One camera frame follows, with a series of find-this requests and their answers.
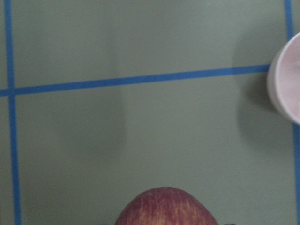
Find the red apple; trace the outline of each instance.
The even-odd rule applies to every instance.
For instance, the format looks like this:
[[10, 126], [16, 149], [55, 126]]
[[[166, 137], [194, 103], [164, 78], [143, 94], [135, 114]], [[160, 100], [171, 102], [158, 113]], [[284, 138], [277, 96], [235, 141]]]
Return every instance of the red apple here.
[[115, 225], [218, 225], [192, 195], [174, 187], [139, 194], [119, 215]]

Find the blue tape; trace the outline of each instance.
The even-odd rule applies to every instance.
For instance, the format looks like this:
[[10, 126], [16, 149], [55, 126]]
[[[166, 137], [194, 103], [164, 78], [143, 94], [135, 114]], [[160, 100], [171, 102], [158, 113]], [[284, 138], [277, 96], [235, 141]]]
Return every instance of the blue tape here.
[[0, 90], [0, 97], [4, 97], [4, 96], [8, 96], [8, 95], [9, 95], [8, 89]]
[[5, 35], [6, 35], [6, 57], [7, 57], [7, 84], [8, 89], [3, 90], [2, 94], [8, 94], [9, 105], [9, 125], [10, 125], [10, 148], [11, 148], [11, 169], [13, 183], [13, 198], [14, 198], [14, 216], [15, 225], [22, 224], [21, 218], [21, 201], [20, 201], [20, 186], [19, 186], [19, 166], [18, 166], [18, 147], [17, 147], [17, 126], [15, 112], [15, 81], [14, 81], [14, 57], [13, 57], [13, 39], [12, 39], [12, 16], [11, 2], [4, 1], [5, 11]]
[[294, 36], [292, 0], [285, 0], [284, 4], [287, 39], [290, 40]]
[[297, 204], [297, 219], [300, 225], [300, 129], [299, 125], [293, 124], [293, 139], [294, 139], [294, 158], [295, 158], [295, 183], [296, 183], [296, 204]]
[[139, 83], [195, 79], [195, 78], [214, 77], [214, 76], [261, 73], [261, 72], [267, 72], [268, 70], [269, 70], [269, 65], [258, 65], [258, 66], [249, 66], [249, 67], [211, 69], [211, 70], [201, 70], [201, 71], [173, 73], [173, 74], [146, 75], [146, 76], [115, 78], [115, 79], [105, 79], [105, 80], [96, 80], [96, 81], [72, 82], [72, 83], [16, 88], [15, 94], [24, 95], [24, 94], [34, 94], [34, 93], [43, 93], [43, 92], [51, 92], [51, 91], [76, 90], [76, 89], [86, 89], [86, 88], [96, 88], [96, 87], [98, 88], [98, 87], [109, 87], [109, 86], [119, 86], [119, 85], [130, 85], [130, 84], [139, 84]]

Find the green surface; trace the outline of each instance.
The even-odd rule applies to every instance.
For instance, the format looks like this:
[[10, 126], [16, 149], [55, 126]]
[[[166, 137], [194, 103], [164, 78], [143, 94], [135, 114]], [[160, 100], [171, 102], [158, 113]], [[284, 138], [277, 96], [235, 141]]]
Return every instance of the green surface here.
[[[0, 4], [0, 12], [3, 12], [3, 4]], [[5, 57], [5, 32], [4, 14], [0, 14], [0, 89], [7, 88], [6, 57]]]
[[[283, 7], [13, 0], [16, 87], [270, 64]], [[266, 74], [19, 95], [16, 112], [23, 225], [113, 225], [159, 186], [191, 193], [220, 225], [296, 224], [292, 124]], [[12, 225], [6, 97], [0, 113], [0, 224]]]

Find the white cup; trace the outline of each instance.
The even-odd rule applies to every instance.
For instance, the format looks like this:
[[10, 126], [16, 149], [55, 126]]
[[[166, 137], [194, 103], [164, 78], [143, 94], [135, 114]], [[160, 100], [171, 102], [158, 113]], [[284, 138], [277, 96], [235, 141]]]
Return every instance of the white cup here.
[[267, 88], [271, 102], [279, 113], [300, 124], [300, 33], [272, 61]]

